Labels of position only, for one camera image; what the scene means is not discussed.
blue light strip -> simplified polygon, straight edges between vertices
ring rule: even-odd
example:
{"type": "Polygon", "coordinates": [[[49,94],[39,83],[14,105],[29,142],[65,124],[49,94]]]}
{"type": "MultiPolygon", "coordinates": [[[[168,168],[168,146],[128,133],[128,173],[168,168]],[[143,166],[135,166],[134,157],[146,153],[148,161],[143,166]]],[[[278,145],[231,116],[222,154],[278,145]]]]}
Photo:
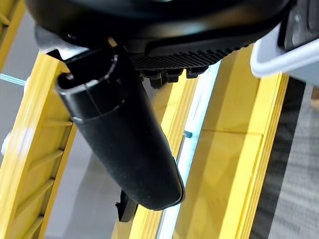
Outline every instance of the blue light strip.
{"type": "Polygon", "coordinates": [[[5,74],[0,74],[0,80],[8,81],[8,82],[20,85],[20,86],[24,86],[24,83],[25,83],[24,80],[20,80],[16,77],[8,76],[5,74]]]}
{"type": "MultiPolygon", "coordinates": [[[[215,65],[210,66],[209,69],[199,77],[197,82],[184,128],[189,137],[186,136],[183,145],[181,146],[181,153],[179,155],[177,164],[184,185],[187,183],[189,171],[208,108],[208,103],[215,85],[219,66],[220,61],[215,65]]],[[[161,223],[158,228],[157,239],[172,238],[179,209],[180,204],[164,210],[161,223]]]]}

black plastic cylinder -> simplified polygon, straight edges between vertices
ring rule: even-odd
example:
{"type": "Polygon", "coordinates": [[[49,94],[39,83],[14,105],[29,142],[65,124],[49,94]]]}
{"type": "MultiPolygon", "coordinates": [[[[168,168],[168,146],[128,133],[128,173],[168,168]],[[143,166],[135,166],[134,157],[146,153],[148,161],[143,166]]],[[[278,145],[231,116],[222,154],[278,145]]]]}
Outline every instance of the black plastic cylinder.
{"type": "Polygon", "coordinates": [[[162,210],[184,199],[184,186],[141,82],[118,68],[81,85],[62,74],[56,90],[123,191],[148,209],[162,210]]]}

yellow metal frame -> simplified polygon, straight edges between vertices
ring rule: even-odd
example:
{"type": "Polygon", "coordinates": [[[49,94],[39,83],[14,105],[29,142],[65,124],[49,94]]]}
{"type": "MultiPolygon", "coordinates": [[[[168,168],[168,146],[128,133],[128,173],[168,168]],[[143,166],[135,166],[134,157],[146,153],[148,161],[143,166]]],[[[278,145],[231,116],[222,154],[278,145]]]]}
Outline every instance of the yellow metal frame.
{"type": "Polygon", "coordinates": [[[0,1],[0,73],[24,13],[23,0],[0,1]]]}
{"type": "Polygon", "coordinates": [[[53,91],[67,71],[39,54],[0,168],[0,238],[44,238],[76,127],[53,91]]]}

white plastic tray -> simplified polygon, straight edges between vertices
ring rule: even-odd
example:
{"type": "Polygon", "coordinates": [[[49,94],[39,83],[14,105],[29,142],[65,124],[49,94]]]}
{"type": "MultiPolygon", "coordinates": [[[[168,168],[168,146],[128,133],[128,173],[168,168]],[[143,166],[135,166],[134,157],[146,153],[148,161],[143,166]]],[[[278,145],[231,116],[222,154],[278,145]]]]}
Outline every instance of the white plastic tray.
{"type": "Polygon", "coordinates": [[[319,39],[285,52],[277,46],[279,28],[255,43],[250,59],[253,74],[264,77],[285,72],[319,86],[319,39]]]}

gray carpet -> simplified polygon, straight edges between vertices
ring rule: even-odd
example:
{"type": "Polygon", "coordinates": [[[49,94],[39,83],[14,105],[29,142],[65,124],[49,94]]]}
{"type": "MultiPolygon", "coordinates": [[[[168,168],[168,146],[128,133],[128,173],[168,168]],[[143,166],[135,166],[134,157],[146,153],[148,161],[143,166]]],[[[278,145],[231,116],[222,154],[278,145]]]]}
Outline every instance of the gray carpet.
{"type": "Polygon", "coordinates": [[[297,100],[284,103],[250,238],[319,238],[319,112],[311,107],[312,89],[306,85],[300,112],[297,100]]]}
{"type": "Polygon", "coordinates": [[[307,85],[269,238],[319,237],[319,112],[307,85]]]}

